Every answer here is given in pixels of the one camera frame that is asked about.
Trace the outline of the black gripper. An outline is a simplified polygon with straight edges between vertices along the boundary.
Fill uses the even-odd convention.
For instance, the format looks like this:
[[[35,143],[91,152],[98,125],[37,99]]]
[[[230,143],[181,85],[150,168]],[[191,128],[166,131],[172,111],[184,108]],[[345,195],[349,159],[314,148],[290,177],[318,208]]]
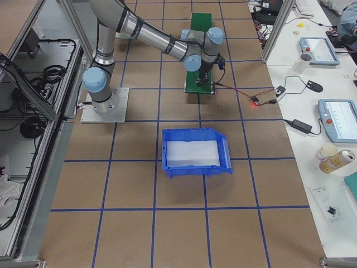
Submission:
[[[213,63],[208,63],[206,61],[202,61],[201,62],[201,67],[199,69],[199,77],[197,78],[200,80],[206,80],[207,82],[210,81],[210,76],[209,73],[213,68]]]

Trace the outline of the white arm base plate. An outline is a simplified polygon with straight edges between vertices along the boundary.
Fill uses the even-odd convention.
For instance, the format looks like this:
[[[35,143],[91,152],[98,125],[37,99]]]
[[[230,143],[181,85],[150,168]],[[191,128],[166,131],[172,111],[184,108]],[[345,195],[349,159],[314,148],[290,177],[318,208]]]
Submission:
[[[126,121],[129,88],[111,88],[112,96],[103,103],[93,102],[90,94],[82,106],[81,123],[124,123]]]

